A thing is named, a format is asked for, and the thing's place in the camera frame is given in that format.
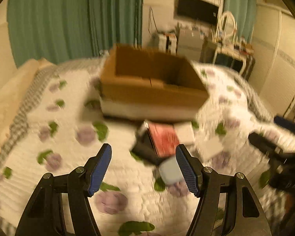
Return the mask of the white power adapter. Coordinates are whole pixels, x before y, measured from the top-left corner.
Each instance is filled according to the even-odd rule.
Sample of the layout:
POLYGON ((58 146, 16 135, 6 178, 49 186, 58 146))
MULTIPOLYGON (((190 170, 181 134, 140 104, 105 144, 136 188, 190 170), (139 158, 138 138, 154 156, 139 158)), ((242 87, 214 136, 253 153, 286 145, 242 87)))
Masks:
POLYGON ((187 146, 194 144, 195 135, 191 122, 174 124, 174 130, 180 143, 187 146))

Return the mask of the red embossed wallet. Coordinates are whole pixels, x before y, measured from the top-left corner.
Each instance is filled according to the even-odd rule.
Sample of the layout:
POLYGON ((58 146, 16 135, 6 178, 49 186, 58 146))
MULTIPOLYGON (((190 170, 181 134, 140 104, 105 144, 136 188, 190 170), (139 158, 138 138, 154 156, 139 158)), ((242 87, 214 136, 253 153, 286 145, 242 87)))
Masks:
POLYGON ((175 154, 180 142, 173 125, 148 123, 148 133, 158 157, 165 158, 175 154))

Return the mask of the small white cube charger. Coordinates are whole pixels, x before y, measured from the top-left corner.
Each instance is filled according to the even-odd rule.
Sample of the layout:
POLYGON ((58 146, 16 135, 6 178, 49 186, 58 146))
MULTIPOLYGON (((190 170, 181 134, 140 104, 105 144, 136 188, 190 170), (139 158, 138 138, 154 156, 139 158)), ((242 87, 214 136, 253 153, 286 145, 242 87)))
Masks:
POLYGON ((215 136, 200 144, 199 153, 201 160, 206 162, 223 151, 223 145, 219 137, 215 136))

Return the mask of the white louvered wardrobe doors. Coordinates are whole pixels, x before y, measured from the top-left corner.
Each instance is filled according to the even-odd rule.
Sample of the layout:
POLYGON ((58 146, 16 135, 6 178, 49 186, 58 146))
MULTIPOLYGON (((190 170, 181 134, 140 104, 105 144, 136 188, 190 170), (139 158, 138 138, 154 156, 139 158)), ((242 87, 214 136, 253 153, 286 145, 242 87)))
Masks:
POLYGON ((295 19, 290 12, 258 4, 252 35, 255 65, 249 78, 266 107, 295 113, 295 19))

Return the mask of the white dressing table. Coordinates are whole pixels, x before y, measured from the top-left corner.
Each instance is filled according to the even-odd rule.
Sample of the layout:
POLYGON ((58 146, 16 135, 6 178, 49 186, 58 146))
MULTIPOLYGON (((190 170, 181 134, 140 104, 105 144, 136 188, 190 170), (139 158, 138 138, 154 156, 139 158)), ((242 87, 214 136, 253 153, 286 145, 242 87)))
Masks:
POLYGON ((238 72, 245 80, 249 80, 255 65, 255 58, 237 49, 214 43, 208 37, 205 37, 200 62, 223 65, 238 72))

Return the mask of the round white vanity mirror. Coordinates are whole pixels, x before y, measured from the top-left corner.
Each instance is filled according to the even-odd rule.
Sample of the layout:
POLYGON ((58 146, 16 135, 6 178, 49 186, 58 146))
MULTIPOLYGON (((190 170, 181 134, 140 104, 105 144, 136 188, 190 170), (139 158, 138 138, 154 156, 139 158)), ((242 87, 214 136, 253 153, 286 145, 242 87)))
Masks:
POLYGON ((218 41, 229 40, 235 42, 236 33, 238 30, 235 17, 230 11, 223 12, 217 21, 216 38, 218 41))

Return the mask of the black pouch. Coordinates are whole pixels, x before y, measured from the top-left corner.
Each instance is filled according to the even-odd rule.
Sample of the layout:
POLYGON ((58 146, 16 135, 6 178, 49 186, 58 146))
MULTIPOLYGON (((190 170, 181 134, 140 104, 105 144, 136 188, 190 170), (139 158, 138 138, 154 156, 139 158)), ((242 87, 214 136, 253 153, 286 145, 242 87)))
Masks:
POLYGON ((131 152, 155 166, 159 166, 167 159, 167 157, 158 156, 149 130, 145 131, 142 135, 137 135, 136 142, 132 147, 131 152))

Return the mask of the white small cylinder container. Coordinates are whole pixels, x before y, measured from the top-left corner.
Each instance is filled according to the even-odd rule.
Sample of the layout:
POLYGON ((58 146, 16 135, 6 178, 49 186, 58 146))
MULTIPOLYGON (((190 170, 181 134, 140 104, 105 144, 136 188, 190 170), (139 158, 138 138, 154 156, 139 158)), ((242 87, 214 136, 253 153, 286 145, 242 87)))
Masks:
POLYGON ((137 135, 138 136, 142 136, 145 134, 146 131, 148 131, 149 129, 149 121, 145 120, 143 121, 143 123, 141 124, 141 126, 138 128, 137 130, 137 135))

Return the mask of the small silver refrigerator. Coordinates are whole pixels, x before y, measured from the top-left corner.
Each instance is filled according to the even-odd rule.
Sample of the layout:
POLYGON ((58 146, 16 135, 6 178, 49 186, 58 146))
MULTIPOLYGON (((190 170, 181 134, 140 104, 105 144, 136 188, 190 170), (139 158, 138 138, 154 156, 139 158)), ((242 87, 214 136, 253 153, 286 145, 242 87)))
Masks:
POLYGON ((189 60, 199 62, 201 59, 204 41, 205 34, 203 32, 199 30, 181 28, 177 39, 176 54, 184 56, 189 60))

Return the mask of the beige pillow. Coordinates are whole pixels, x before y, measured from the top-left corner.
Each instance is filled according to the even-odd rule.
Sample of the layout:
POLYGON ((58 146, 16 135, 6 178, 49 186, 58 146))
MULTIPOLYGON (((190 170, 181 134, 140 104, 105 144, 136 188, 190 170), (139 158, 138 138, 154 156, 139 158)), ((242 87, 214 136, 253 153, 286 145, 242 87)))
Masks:
POLYGON ((10 136, 9 127, 35 76, 41 70, 53 65, 45 58, 40 60, 30 59, 0 89, 0 151, 2 145, 10 136))

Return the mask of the open cardboard box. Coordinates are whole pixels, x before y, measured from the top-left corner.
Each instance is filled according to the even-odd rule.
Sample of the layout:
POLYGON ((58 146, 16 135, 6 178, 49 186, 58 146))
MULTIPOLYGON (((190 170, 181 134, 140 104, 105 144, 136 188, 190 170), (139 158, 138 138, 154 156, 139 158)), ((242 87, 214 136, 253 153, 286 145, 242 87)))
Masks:
POLYGON ((208 98, 189 60, 154 49, 115 45, 100 74, 100 107, 105 116, 193 120, 208 98))

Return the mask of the white storage cabinet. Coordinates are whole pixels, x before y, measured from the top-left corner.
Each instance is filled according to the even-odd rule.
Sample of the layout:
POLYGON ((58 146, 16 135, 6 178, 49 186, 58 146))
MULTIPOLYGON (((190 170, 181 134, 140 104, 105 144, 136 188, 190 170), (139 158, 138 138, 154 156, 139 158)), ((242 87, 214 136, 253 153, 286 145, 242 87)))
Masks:
POLYGON ((173 33, 155 34, 154 47, 159 51, 175 55, 177 50, 177 37, 173 33))

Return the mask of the green curtain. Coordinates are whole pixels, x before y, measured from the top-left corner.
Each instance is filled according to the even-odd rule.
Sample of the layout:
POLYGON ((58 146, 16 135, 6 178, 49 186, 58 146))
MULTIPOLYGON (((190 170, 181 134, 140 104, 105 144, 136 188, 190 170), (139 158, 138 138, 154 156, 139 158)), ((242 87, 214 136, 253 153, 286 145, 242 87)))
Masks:
POLYGON ((45 58, 58 64, 92 58, 115 44, 142 42, 143 0, 8 0, 17 66, 45 58))

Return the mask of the wall-mounted black television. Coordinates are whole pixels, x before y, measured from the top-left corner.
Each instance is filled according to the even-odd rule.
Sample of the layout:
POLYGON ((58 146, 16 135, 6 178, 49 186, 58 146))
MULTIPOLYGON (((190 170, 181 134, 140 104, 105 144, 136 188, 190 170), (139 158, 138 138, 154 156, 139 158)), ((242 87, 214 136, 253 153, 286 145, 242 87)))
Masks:
POLYGON ((177 15, 201 21, 210 25, 217 24, 218 6, 203 0, 178 0, 177 15))

